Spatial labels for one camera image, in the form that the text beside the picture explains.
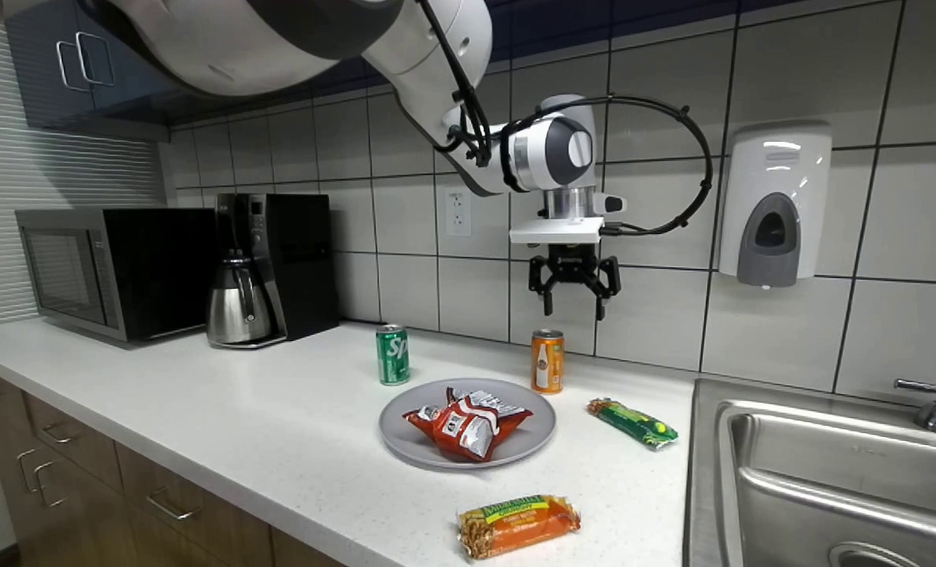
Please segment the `soap dispenser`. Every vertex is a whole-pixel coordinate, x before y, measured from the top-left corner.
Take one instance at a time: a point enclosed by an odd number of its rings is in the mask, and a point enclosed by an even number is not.
[[[750,288],[813,277],[830,166],[826,122],[740,128],[732,142],[719,274]]]

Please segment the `stainless steel carafe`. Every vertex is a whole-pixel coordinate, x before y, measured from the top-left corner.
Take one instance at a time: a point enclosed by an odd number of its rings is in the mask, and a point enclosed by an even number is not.
[[[245,345],[271,338],[269,295],[252,274],[252,257],[226,256],[215,277],[209,309],[209,341],[219,350]]]

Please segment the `countertop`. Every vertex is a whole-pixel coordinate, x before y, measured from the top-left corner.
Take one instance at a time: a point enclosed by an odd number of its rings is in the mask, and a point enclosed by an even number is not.
[[[212,350],[202,333],[121,350],[37,319],[0,324],[0,379],[343,565],[467,565],[457,512],[519,494],[568,499],[583,528],[493,567],[680,565],[693,374],[568,357],[546,449],[431,473],[381,444],[389,400],[442,379],[528,385],[529,359],[528,345],[412,332],[410,362],[410,385],[380,385],[368,324],[260,354]],[[653,453],[594,420],[594,397],[660,417],[680,442]]]

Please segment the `white plate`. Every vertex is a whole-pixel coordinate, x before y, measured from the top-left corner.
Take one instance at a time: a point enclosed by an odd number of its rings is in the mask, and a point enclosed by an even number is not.
[[[416,426],[403,420],[403,413],[420,406],[445,406],[448,389],[453,389],[457,393],[490,391],[507,406],[528,406],[533,417],[528,417],[528,421],[494,447],[493,460],[485,463],[453,460],[453,457],[445,457],[429,434],[422,434]],[[533,457],[551,442],[556,421],[557,421],[556,406],[542,400],[536,391],[516,389],[510,381],[493,381],[493,379],[448,379],[448,381],[420,385],[393,397],[380,417],[380,433],[384,447],[391,447],[406,463],[416,463],[425,469],[471,473],[471,469],[494,469],[494,465],[507,465]]]

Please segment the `stainless steel sink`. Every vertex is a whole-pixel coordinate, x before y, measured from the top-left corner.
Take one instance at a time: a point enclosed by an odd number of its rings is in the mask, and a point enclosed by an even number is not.
[[[936,433],[910,411],[701,381],[688,567],[936,567]]]

